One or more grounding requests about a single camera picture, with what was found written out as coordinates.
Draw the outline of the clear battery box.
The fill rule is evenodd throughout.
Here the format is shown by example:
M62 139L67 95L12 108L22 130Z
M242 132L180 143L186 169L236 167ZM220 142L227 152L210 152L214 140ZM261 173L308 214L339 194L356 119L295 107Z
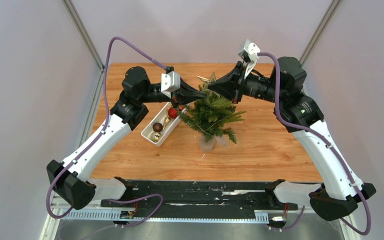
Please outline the clear battery box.
M226 137L225 135L216 136L215 139L216 139L217 143L219 145L221 145L222 147L226 147L228 145L229 138Z

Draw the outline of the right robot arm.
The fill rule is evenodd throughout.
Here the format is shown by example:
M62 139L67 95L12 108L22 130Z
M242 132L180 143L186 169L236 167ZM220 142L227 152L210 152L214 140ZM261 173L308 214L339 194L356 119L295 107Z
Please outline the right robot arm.
M335 146L324 115L314 99L302 91L306 72L295 57L283 56L270 77L246 74L243 62L212 81L208 88L237 104L243 96L275 104L277 120L306 150L323 182L293 183L279 179L266 188L266 204L278 209L284 203L309 206L326 221L343 219L376 193L362 182Z

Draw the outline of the small green christmas tree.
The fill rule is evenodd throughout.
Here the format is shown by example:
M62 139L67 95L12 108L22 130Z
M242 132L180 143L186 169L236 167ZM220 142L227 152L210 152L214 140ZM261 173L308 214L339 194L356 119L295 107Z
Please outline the small green christmas tree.
M207 89L198 90L206 93L205 99L196 100L180 114L181 121L200 134L198 147L204 153L211 152L216 146L216 136L226 136L233 144L237 143L235 130L228 126L243 121L245 111L237 111L237 105Z

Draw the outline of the silver star ornament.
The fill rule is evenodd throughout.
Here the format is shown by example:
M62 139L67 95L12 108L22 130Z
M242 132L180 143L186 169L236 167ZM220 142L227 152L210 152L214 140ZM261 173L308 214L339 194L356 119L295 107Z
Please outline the silver star ornament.
M202 82L202 85L199 87L199 89L201 91L205 90L208 88L208 86L211 84L211 83L214 83L217 81L217 77L216 77L216 73L213 72L209 78L205 78L205 77L202 77L202 76L197 76L197 78Z

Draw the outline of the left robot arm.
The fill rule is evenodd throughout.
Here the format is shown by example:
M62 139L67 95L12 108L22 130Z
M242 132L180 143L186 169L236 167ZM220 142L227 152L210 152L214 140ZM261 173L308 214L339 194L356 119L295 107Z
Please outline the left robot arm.
M167 71L160 83L151 83L146 70L134 66L125 73L122 92L101 126L71 155L61 162L52 160L46 167L51 190L71 208L80 210L92 201L111 199L127 207L133 193L120 177L91 179L91 173L121 139L129 135L145 118L147 103L171 103L175 109L206 94L189 86L180 75Z

